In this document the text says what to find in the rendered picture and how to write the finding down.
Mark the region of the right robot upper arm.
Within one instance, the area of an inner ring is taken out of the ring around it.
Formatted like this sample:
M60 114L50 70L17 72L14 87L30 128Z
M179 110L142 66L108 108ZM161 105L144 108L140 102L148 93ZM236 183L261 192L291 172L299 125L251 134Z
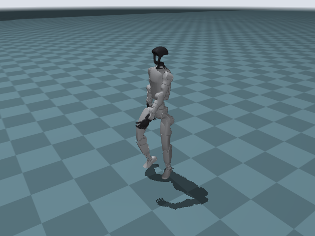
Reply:
M150 71L151 71L152 67L148 69L148 74L149 74L149 82L150 82ZM148 92L151 92L151 83L149 85L147 85L146 87Z

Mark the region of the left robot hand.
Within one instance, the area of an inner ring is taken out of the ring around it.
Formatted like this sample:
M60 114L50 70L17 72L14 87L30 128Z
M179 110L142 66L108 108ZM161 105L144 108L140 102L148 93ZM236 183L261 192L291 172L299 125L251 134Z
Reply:
M138 127L139 129L146 129L147 126L149 125L149 122L151 122L152 120L149 120L148 117L150 116L150 114L147 114L147 116L145 117L144 120L140 121L140 122L136 122L136 124L140 123L140 125L136 125L136 127Z

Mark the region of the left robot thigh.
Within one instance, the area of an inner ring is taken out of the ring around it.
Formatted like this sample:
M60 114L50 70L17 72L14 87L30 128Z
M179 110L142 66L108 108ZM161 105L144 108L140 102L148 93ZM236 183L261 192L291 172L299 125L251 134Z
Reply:
M174 118L168 113L163 114L163 118L160 123L160 134L161 134L161 143L162 150L169 151L170 148L170 136L172 134L170 126L174 123Z

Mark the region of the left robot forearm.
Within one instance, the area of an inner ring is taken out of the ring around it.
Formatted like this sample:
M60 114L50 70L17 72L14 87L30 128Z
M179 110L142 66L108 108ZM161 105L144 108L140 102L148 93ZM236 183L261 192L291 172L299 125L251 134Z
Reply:
M162 105L164 100L164 95L160 94L158 96L158 99L154 101L153 105L149 109L150 116L148 117L149 120L153 120L155 117L155 114L157 113L158 108Z

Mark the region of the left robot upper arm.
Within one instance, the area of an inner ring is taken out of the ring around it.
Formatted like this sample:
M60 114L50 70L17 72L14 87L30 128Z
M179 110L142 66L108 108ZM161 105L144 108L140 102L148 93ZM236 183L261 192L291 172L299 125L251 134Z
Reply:
M171 73L169 73L168 71L165 71L162 78L163 78L163 82L161 85L161 90L160 90L160 92L155 94L156 100L158 99L158 96L160 94L163 94L164 97L166 96L166 93L169 89L171 82L173 81L174 76Z

